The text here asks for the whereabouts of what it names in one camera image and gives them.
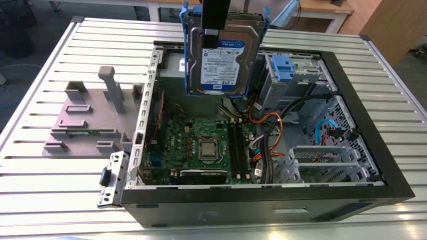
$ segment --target floor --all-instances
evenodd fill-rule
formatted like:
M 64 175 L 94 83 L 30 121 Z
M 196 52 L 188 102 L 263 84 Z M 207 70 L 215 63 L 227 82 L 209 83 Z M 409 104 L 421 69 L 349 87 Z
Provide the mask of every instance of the floor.
M 42 66 L 49 57 L 52 49 L 62 35 L 73 16 L 85 16 L 90 18 L 108 18 L 122 20 L 149 20 L 147 9 L 132 6 L 100 5 L 84 3 L 60 3 L 60 11 L 53 12 L 46 1 L 33 1 L 32 12 L 37 24 L 28 28 L 26 32 L 34 44 L 34 53 L 24 58 L 12 59 L 0 52 L 0 69 L 2 66 L 14 64 L 32 64 Z M 177 13 L 167 9 L 161 10 L 161 19 L 168 22 L 179 22 L 175 17 Z M 32 81 L 38 73 L 36 66 L 16 66 L 1 70 L 1 74 L 9 80 L 5 87 L 0 87 L 0 131 L 14 112 Z M 408 53 L 395 67 L 404 83 L 412 91 L 423 107 L 427 107 L 427 60 L 415 58 Z

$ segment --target white sticker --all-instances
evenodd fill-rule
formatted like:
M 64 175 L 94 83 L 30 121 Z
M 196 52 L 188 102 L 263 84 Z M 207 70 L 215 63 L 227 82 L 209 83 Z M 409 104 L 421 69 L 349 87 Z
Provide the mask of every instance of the white sticker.
M 219 40 L 216 49 L 203 49 L 200 83 L 211 90 L 235 85 L 240 65 L 236 57 L 244 52 L 245 43 L 239 40 Z
M 185 71 L 185 59 L 183 58 L 179 60 L 179 71 L 184 72 Z
M 253 172 L 253 175 L 260 177 L 263 175 L 263 170 L 255 168 L 255 172 Z
M 257 102 L 253 103 L 253 107 L 255 107 L 257 110 L 261 110 L 261 105 L 259 105 Z
M 351 14 L 352 13 L 351 11 L 345 11 L 345 10 L 335 10 L 335 12 L 337 14 Z
M 76 135 L 76 136 L 89 135 L 89 133 L 86 131 L 68 131 L 66 134 Z

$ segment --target white metal slats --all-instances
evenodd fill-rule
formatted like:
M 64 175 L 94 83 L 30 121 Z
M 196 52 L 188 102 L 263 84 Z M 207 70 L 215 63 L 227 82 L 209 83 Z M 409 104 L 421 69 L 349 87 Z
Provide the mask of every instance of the white metal slats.
M 106 159 L 44 158 L 42 142 L 66 98 L 62 92 L 66 82 L 80 80 L 88 88 L 104 89 L 97 69 L 101 65 L 110 65 L 114 66 L 114 79 L 121 88 L 131 88 L 133 83 L 145 79 L 153 40 L 183 41 L 181 27 L 173 23 L 86 18 L 72 35 L 0 153 L 0 236 L 141 230 L 129 214 L 120 209 L 96 208 L 98 172 Z M 347 224 L 316 224 L 309 227 L 316 228 L 317 233 L 332 229 L 328 239 L 340 239 L 357 229 L 359 225 L 353 223 L 375 222 L 365 226 L 373 235 L 420 238 L 427 234 L 425 224 L 412 221 L 427 220 L 427 128 L 396 86 L 396 80 L 383 70 L 383 65 L 357 36 L 271 30 L 263 45 L 336 53 L 416 195 L 404 203 L 377 207 L 351 217 L 343 221 Z M 388 228 L 381 222 L 388 222 L 395 228 Z M 285 226 L 276 228 L 276 234 L 284 233 L 280 228 L 285 228 L 289 234 L 289 227 Z M 293 232 L 295 236 L 300 236 L 300 232 Z M 232 237 L 232 233 L 227 234 L 225 238 Z M 244 239 L 255 238 L 244 234 Z

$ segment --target wd blue hard drive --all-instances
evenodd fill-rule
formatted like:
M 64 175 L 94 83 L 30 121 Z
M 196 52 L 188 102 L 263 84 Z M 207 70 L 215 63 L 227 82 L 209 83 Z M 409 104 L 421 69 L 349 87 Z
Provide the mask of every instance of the wd blue hard drive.
M 188 17 L 188 95 L 243 96 L 265 22 L 259 14 L 228 13 L 217 48 L 203 48 L 201 18 Z

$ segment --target wire bundle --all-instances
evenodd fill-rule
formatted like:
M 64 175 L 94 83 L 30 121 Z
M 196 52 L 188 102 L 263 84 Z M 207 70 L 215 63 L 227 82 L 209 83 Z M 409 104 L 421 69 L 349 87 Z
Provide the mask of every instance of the wire bundle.
M 271 153 L 271 156 L 273 156 L 273 157 L 283 157 L 285 154 L 284 153 L 281 153 L 281 152 L 272 152 Z M 253 159 L 252 159 L 252 161 L 253 162 L 257 162 L 259 160 L 261 159 L 261 154 L 259 153 L 255 157 L 253 157 Z
M 336 129 L 339 127 L 337 123 L 332 119 L 325 118 L 319 121 L 319 123 L 316 124 L 316 126 L 313 128 L 313 138 L 315 138 L 315 142 L 317 144 L 320 144 L 320 142 L 323 141 L 323 139 L 320 139 L 320 128 L 321 128 L 321 124 L 324 122 L 328 123 L 333 129 Z
M 152 138 L 149 140 L 149 142 L 145 143 L 145 147 L 152 143 L 152 140 L 155 140 L 156 135 L 157 135 L 157 131 L 159 131 L 159 125 L 160 125 L 160 121 L 161 121 L 161 117 L 163 117 L 163 108 L 165 105 L 165 91 L 161 92 L 161 107 L 160 107 L 160 112 L 159 112 L 159 116 L 157 116 L 157 121 L 155 124 L 155 130 L 153 130 L 153 134 L 152 134 Z
M 183 107 L 181 105 L 179 105 L 177 103 L 171 103 L 175 107 L 177 107 L 179 111 L 180 111 L 180 114 L 177 115 L 173 115 L 172 118 L 175 119 L 175 117 L 179 117 L 181 116 L 181 118 L 184 119 L 185 118 L 185 114 L 184 114 L 184 110 L 183 110 Z
M 280 111 L 280 114 L 277 119 L 280 119 L 280 124 L 281 124 L 281 119 L 285 117 L 285 115 L 299 106 L 299 104 L 304 103 L 305 101 L 311 99 L 329 99 L 333 97 L 333 94 L 313 94 L 309 96 L 300 97 L 295 101 L 292 101 L 285 108 Z M 263 163 L 263 168 L 264 170 L 261 171 L 261 176 L 260 176 L 260 181 L 265 184 L 271 184 L 273 182 L 273 160 L 272 160 L 272 153 L 271 149 L 268 147 L 268 137 L 271 132 L 273 131 L 276 121 L 273 121 L 269 124 L 268 130 L 264 134 L 264 137 L 260 142 L 260 157 L 261 157 L 261 163 Z
M 321 141 L 320 141 L 320 144 L 319 145 L 325 145 L 327 144 L 327 139 L 328 139 L 328 133 L 325 132 L 323 137 L 321 137 Z
M 279 115 L 279 113 L 276 113 L 276 112 L 269 112 L 269 113 L 267 113 L 260 119 L 253 119 L 252 118 L 252 116 L 251 116 L 251 110 L 252 110 L 252 107 L 253 107 L 253 105 L 255 105 L 255 103 L 256 103 L 256 101 L 259 100 L 259 96 L 256 96 L 255 97 L 255 101 L 253 101 L 253 103 L 248 106 L 248 108 L 247 108 L 247 115 L 248 115 L 248 119 L 249 119 L 249 121 L 252 122 L 252 123 L 255 123 L 255 124 L 261 124 L 261 123 L 264 123 L 271 117 L 276 117 L 276 120 L 277 120 L 277 122 L 279 122 L 279 125 L 280 125 L 280 130 L 279 130 L 279 135 L 277 135 L 277 138 L 276 138 L 276 140 L 275 140 L 275 142 L 273 142 L 273 145 L 268 148 L 269 149 L 269 151 L 272 152 L 275 149 L 276 149 L 276 147 L 277 147 L 277 145 L 279 145 L 279 142 L 280 142 L 280 139 L 281 139 L 281 132 L 283 132 L 283 121 L 281 121 L 281 117 L 280 117 L 280 115 Z M 275 152 L 273 153 L 273 156 L 284 156 L 285 154 L 284 153 L 279 153 L 279 152 Z M 259 152 L 256 155 L 255 155 L 255 157 L 253 157 L 253 162 L 256 162 L 257 160 L 260 160 L 261 159 L 261 153 Z
M 224 115 L 231 119 L 241 119 L 243 118 L 241 115 L 232 113 L 224 105 L 219 105 L 217 110 L 221 111 L 224 113 Z

